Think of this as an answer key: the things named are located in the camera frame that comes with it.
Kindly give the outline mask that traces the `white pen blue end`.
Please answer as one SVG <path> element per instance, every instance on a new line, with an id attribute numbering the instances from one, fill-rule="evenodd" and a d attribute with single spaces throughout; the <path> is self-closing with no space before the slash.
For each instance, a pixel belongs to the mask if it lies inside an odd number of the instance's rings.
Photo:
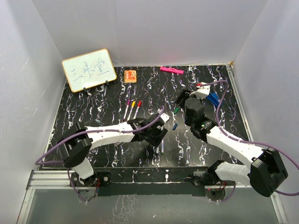
<path id="1" fill-rule="evenodd" d="M 161 155 L 164 154 L 164 140 L 161 141 Z"/>

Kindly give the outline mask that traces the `white pen purple end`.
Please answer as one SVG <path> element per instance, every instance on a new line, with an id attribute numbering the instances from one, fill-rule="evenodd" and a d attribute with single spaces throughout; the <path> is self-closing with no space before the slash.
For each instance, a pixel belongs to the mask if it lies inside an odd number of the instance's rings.
<path id="1" fill-rule="evenodd" d="M 127 115 L 127 113 L 128 113 L 128 108 L 129 108 L 129 106 L 130 106 L 130 105 L 127 105 L 127 104 L 126 104 L 126 108 L 125 108 L 125 112 L 124 112 L 123 120 L 125 120 L 125 118 L 126 118 L 126 115 Z"/>

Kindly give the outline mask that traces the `white pen yellow end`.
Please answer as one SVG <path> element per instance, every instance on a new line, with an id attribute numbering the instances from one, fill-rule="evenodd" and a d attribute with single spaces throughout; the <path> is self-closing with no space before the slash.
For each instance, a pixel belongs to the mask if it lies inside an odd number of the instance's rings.
<path id="1" fill-rule="evenodd" d="M 129 114 L 128 114 L 128 117 L 127 117 L 127 121 L 129 121 L 130 118 L 131 118 L 131 115 L 132 115 L 132 112 L 133 112 L 133 108 L 134 107 L 132 107 L 132 105 L 131 105 L 131 108 L 130 108 L 130 111 L 129 111 Z"/>

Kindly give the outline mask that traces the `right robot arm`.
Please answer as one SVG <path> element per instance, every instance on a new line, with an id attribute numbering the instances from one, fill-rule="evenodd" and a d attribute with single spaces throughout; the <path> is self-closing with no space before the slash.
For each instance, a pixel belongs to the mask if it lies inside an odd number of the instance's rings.
<path id="1" fill-rule="evenodd" d="M 222 149 L 241 164 L 217 160 L 197 180 L 213 185 L 223 181 L 240 182 L 262 196 L 271 196 L 288 177 L 279 152 L 271 147 L 243 143 L 234 135 L 223 133 L 217 123 L 205 115 L 199 96 L 198 91 L 183 90 L 175 101 L 184 110 L 185 125 L 197 139 Z"/>

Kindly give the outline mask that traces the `white pen red end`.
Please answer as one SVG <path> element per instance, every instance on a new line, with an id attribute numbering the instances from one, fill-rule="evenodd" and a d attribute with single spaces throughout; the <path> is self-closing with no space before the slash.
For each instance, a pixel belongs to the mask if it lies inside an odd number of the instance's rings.
<path id="1" fill-rule="evenodd" d="M 140 109 L 140 107 L 137 106 L 134 117 L 133 117 L 134 119 L 136 119 L 139 109 Z"/>

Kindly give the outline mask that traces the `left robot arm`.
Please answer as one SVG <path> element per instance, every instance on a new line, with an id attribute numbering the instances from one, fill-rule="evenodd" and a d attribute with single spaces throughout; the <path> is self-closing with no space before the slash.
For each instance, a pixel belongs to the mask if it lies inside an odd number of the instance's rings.
<path id="1" fill-rule="evenodd" d="M 169 119 L 168 114 L 158 112 L 148 119 L 136 118 L 112 126 L 91 127 L 76 123 L 58 142 L 63 166 L 77 173 L 80 184 L 92 186 L 98 177 L 87 159 L 89 151 L 105 145 L 135 141 L 146 141 L 158 147 L 168 132 L 165 125 Z"/>

